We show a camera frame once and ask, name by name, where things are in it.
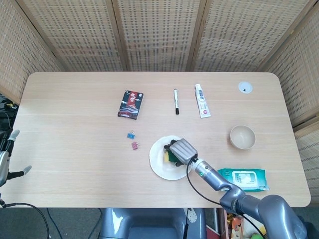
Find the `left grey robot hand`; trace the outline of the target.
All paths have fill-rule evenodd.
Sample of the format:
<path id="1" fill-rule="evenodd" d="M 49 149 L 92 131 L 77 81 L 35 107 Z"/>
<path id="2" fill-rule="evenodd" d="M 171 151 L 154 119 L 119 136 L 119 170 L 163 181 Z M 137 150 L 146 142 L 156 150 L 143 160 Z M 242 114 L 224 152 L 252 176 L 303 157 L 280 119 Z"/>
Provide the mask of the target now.
<path id="1" fill-rule="evenodd" d="M 26 175 L 32 168 L 31 165 L 22 171 L 10 172 L 10 157 L 12 155 L 14 143 L 18 137 L 20 130 L 9 129 L 0 134 L 0 186 L 2 187 L 7 180 L 18 178 Z"/>

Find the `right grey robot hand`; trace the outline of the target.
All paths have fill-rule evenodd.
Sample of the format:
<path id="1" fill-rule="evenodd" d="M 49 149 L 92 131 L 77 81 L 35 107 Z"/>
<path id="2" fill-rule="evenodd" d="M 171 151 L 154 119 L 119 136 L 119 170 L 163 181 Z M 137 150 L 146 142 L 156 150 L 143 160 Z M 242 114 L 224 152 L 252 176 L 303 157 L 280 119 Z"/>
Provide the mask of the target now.
<path id="1" fill-rule="evenodd" d="M 171 140 L 163 147 L 164 162 L 173 163 L 175 167 L 188 165 L 198 160 L 197 150 L 184 138 Z"/>

